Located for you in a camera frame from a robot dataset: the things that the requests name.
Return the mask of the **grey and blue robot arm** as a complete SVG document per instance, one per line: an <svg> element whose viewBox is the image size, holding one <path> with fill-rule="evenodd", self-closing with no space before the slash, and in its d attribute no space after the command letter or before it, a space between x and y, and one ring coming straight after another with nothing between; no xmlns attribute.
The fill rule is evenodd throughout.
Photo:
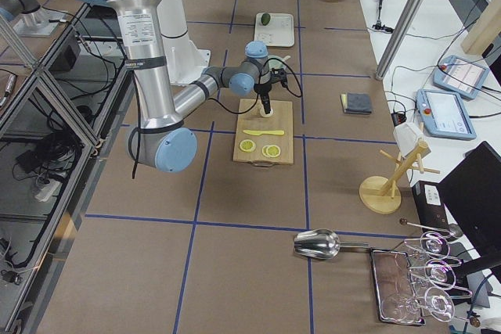
<svg viewBox="0 0 501 334"><path fill-rule="evenodd" d="M135 79L140 118L128 139L136 163L164 172L179 172L188 167L197 151L195 134L184 126L184 119L220 88L237 95L256 92L265 114L272 112L269 54L265 44L246 45L245 59L239 66L210 66L172 94L169 70L172 67L164 50L158 11L173 12L183 18L181 0L80 0L108 6L117 14L127 59L125 67Z"/></svg>

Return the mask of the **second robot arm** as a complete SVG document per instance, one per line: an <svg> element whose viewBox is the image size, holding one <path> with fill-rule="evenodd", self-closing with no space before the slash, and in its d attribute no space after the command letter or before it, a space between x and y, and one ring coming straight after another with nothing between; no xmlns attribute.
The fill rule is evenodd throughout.
<svg viewBox="0 0 501 334"><path fill-rule="evenodd" d="M1 15L8 21L20 20L14 31L22 37L48 37L57 27L57 13L43 9L38 0L1 0Z"/></svg>

